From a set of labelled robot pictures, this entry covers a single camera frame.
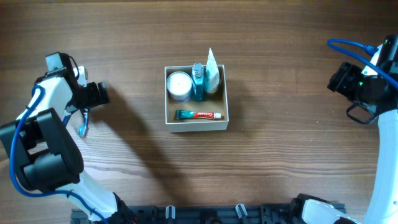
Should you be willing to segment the blue toothbrush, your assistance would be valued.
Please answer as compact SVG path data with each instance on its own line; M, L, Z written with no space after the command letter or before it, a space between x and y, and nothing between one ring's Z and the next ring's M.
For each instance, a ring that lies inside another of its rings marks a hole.
M88 117L89 117L90 110L88 108L81 110L81 115L83 118L83 124L79 127L78 135L84 138L88 132Z

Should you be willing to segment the white round jar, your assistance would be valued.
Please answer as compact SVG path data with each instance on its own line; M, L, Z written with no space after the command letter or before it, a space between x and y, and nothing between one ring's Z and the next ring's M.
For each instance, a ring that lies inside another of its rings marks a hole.
M186 102L191 98L192 79L185 72L173 72L166 81L170 98L176 102Z

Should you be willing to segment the teal mouthwash bottle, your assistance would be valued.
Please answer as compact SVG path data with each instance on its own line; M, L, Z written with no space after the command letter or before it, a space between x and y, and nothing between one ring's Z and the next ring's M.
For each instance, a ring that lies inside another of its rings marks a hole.
M192 66L193 99L196 101L204 100L204 66L201 63L195 63Z

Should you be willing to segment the white lotion tube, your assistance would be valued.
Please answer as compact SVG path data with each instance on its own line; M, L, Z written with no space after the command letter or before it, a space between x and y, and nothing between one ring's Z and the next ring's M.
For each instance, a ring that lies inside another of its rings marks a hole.
M214 94L218 90L220 84L220 73L215 56L211 48L209 48L208 59L205 70L205 91L208 94Z

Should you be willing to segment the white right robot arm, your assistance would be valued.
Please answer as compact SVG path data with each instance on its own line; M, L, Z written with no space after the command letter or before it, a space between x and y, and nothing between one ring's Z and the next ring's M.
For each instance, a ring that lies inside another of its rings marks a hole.
M328 89L345 96L378 121L379 155L373 194L365 223L397 223L397 36L388 35L378 47L352 40L330 39L328 46L364 64L341 64Z

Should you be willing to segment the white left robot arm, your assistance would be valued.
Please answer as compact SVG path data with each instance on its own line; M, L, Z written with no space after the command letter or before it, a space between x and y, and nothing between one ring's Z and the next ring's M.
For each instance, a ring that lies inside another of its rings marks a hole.
M87 72L66 53L45 57L47 72L36 79L32 99L1 126L14 188L31 198L59 195L92 223L137 223L136 214L84 170L81 152L67 130L70 116L109 102L106 84L87 82Z

